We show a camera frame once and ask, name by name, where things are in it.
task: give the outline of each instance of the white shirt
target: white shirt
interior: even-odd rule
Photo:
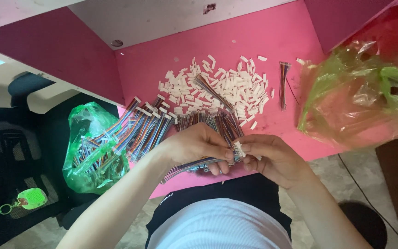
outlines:
[[[260,209],[231,199],[192,203],[151,235],[148,249],[290,249],[277,220]]]

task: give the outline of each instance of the black office chair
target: black office chair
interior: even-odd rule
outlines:
[[[30,111],[27,96],[53,83],[31,73],[20,76],[8,87],[12,107],[0,108],[0,207],[13,204],[19,192],[32,187],[41,188],[48,197],[44,206],[34,210],[20,207],[0,214],[0,246],[41,221],[62,218],[73,207],[98,197],[74,192],[62,176],[69,143],[68,116],[74,107],[92,101],[118,117],[117,108],[79,93],[46,114]]]

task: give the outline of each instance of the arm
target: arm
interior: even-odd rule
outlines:
[[[75,221],[57,249],[114,248],[151,193],[175,165],[203,156],[232,160],[222,137],[204,123],[166,139],[145,155],[121,180],[99,197]],[[228,163],[213,165],[228,172]]]
[[[371,249],[309,165],[282,139],[249,135],[238,141],[249,154],[245,169],[257,170],[286,189],[321,248]]]

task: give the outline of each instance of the green plastic bag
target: green plastic bag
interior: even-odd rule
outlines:
[[[62,172],[75,192],[101,195],[129,172],[124,153],[117,155],[112,151],[114,137],[105,137],[95,146],[89,143],[117,121],[95,102],[79,105],[70,112],[69,146]]]
[[[398,138],[398,67],[367,54],[374,45],[355,41],[319,65],[303,64],[300,131],[345,149]]]

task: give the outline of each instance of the fingernail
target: fingernail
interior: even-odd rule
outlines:
[[[233,158],[234,158],[234,156],[233,156],[233,151],[232,151],[232,150],[227,150],[227,151],[225,152],[225,157],[226,157],[228,160],[233,159]]]
[[[251,150],[251,147],[248,144],[242,144],[240,147],[244,152],[249,152]]]

